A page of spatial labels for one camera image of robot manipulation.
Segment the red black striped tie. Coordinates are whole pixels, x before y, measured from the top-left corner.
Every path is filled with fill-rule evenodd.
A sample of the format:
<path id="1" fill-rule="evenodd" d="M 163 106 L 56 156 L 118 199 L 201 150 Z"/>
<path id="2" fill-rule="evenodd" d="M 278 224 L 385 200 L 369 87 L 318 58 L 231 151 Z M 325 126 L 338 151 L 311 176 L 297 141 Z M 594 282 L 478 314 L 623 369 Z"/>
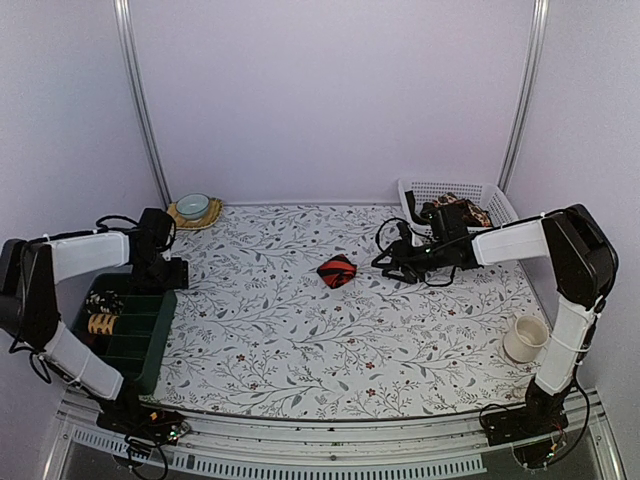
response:
<path id="1" fill-rule="evenodd" d="M 344 254 L 339 254 L 321 264 L 316 273 L 330 289 L 337 289 L 354 279 L 357 266 Z"/>

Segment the dark green divided organizer box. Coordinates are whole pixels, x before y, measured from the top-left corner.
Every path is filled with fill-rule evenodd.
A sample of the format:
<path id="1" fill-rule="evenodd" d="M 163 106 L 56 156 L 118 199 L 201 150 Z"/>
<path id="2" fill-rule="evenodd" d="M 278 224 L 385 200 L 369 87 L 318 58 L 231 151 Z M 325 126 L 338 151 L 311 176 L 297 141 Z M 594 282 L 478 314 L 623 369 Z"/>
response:
<path id="1" fill-rule="evenodd" d="M 129 273 L 105 273 L 97 276 L 91 291 L 115 291 L 124 308 L 112 335 L 94 335 L 87 329 L 91 315 L 83 301 L 72 324 L 72 332 L 93 353 L 136 385 L 141 395 L 154 392 L 159 378 L 165 345 L 173 321 L 177 297 L 173 291 L 161 294 L 140 293 L 132 286 Z"/>

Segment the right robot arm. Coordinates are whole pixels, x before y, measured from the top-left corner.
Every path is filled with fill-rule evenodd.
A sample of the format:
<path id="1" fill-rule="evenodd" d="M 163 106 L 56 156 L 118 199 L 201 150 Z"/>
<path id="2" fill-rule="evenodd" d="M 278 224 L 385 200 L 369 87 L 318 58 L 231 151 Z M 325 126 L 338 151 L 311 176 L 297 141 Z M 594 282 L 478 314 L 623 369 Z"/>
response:
<path id="1" fill-rule="evenodd" d="M 407 221 L 395 219 L 399 239 L 381 249 L 371 265 L 386 278 L 423 282 L 443 267 L 469 270 L 545 257 L 559 294 L 551 343 L 534 377 L 548 396 L 570 386 L 578 363 L 590 348 L 595 323 L 613 289 L 618 255 L 589 210 L 574 204 L 547 214 L 471 233 L 461 220 L 437 213 L 434 240 L 416 245 Z"/>

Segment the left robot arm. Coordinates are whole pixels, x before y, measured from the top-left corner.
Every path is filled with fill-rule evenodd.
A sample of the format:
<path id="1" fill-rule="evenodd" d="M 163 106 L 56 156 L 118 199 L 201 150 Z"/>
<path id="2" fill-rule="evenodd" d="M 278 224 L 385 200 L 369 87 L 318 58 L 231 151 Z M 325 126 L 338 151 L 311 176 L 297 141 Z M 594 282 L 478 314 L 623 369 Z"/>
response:
<path id="1" fill-rule="evenodd" d="M 166 211 L 146 208 L 127 227 L 107 226 L 24 240 L 1 249 L 1 328 L 12 354 L 25 352 L 34 373 L 51 383 L 53 370 L 100 400 L 113 401 L 111 419 L 128 434 L 148 426 L 148 412 L 129 396 L 122 373 L 84 344 L 62 317 L 60 284 L 89 273 L 128 267 L 133 294 L 164 294 L 187 288 L 187 261 L 170 256 L 177 224 Z"/>

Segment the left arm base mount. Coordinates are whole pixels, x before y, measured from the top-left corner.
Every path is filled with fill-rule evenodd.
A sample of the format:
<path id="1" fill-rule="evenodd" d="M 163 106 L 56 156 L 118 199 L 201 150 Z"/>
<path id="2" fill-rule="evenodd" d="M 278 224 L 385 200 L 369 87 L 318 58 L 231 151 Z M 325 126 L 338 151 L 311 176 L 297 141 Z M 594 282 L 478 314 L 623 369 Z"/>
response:
<path id="1" fill-rule="evenodd" d="M 133 472 L 141 478 L 137 458 L 150 460 L 156 454 L 164 475 L 169 470 L 166 446 L 175 446 L 191 432 L 186 417 L 177 412 L 145 406 L 134 386 L 125 385 L 114 400 L 98 397 L 97 425 L 124 435 L 125 454 Z"/>

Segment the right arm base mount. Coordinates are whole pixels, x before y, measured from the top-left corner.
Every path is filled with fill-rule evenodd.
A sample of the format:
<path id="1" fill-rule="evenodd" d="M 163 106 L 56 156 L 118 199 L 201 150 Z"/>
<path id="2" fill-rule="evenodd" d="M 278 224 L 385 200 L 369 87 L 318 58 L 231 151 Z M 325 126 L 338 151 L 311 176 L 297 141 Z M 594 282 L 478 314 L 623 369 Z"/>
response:
<path id="1" fill-rule="evenodd" d="M 514 447 L 512 454 L 515 460 L 529 471 L 546 470 L 561 462 L 582 441 L 591 415 L 591 402 L 585 389 L 576 382 L 569 386 L 568 392 L 571 389 L 580 393 L 586 407 L 583 424 L 571 444 L 568 444 L 569 421 L 563 407 L 564 399 L 561 399 L 560 405 L 552 408 L 550 412 L 540 412 L 538 401 L 531 401 L 532 406 L 526 404 L 518 408 L 495 403 L 484 406 L 478 414 L 478 421 L 488 444 L 496 446 L 547 435 L 544 441 Z"/>

